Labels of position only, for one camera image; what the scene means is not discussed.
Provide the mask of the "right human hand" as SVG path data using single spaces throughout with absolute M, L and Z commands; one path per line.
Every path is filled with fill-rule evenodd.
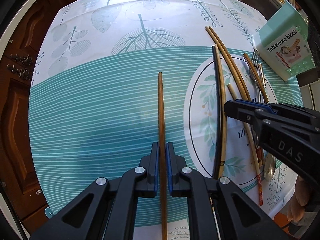
M 301 176 L 297 177 L 295 192 L 289 201 L 289 207 L 287 208 L 287 220 L 289 222 L 299 222 L 303 216 L 304 207 L 310 199 L 310 193 L 306 182 Z

